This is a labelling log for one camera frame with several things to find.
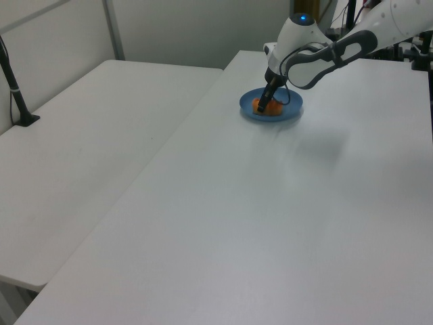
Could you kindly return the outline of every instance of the orange food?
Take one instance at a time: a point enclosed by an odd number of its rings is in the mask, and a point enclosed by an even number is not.
[[[283,114],[283,104],[277,102],[276,100],[271,100],[263,113],[258,111],[258,102],[260,100],[258,98],[254,98],[252,100],[252,112],[256,115],[265,115],[265,116],[279,116]]]

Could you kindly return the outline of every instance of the white table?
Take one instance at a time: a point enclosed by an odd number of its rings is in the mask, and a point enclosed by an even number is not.
[[[427,75],[359,60],[254,123],[266,66],[235,57],[17,325],[430,324]]]
[[[0,137],[0,280],[41,290],[221,70],[107,61]]]

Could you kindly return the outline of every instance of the black mount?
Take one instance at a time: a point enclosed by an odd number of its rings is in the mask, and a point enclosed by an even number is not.
[[[12,95],[14,96],[16,106],[20,111],[20,120],[15,123],[15,125],[19,125],[21,127],[28,127],[32,125],[34,122],[40,119],[37,115],[32,115],[26,106],[26,102],[22,97],[20,88],[16,82],[14,72],[12,71],[11,65],[9,63],[9,56],[7,54],[6,47],[4,45],[3,39],[0,36],[0,65],[3,69],[3,73],[5,74],[7,83],[9,84],[9,88],[11,89]]]
[[[432,42],[433,31],[422,32],[419,36],[424,39],[421,50],[418,51],[412,47],[405,51],[404,57],[412,61],[412,70],[431,72],[433,54],[430,53],[430,43]]]

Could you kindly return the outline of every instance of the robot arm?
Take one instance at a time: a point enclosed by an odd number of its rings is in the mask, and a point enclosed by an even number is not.
[[[296,14],[284,24],[277,43],[265,44],[268,85],[259,110],[265,110],[275,90],[287,80],[297,88],[310,89],[327,73],[428,30],[432,24],[433,0],[385,0],[332,43],[312,18]]]

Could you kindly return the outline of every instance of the black cable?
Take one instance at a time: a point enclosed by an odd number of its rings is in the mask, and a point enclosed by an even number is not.
[[[341,19],[340,37],[343,35],[344,15],[346,14],[347,6],[344,8],[343,19]]]
[[[359,16],[361,15],[361,12],[363,12],[364,8],[365,8],[365,6],[362,6],[362,7],[360,8],[360,10],[358,11],[357,17],[356,17],[355,20],[354,20],[355,23],[357,23],[358,18],[359,18]]]
[[[340,14],[338,15],[338,17],[336,19],[332,20],[331,24],[333,24],[342,15],[342,13],[347,10],[348,6],[349,6],[349,4],[347,3],[346,7],[343,8],[343,10],[340,12]]]
[[[299,51],[300,50],[300,47],[298,48],[298,49],[295,49],[292,53],[290,53],[290,54],[288,54],[282,61],[281,61],[281,63],[279,64],[279,76],[283,79],[284,78],[284,76],[283,76],[283,70],[282,70],[282,66],[283,66],[283,63],[284,63],[284,61],[286,61],[290,56],[292,56],[292,54],[294,54],[295,52],[297,52],[297,51]],[[286,91],[287,91],[287,97],[288,97],[288,102],[287,103],[283,103],[283,102],[280,102],[279,100],[277,100],[276,98],[275,98],[275,96],[273,96],[273,99],[276,101],[276,102],[278,102],[278,103],[280,103],[281,105],[288,105],[288,104],[290,104],[290,102],[292,101],[292,96],[290,95],[290,90],[289,90],[289,87],[287,87],[287,81],[284,83],[284,87],[286,88]]]

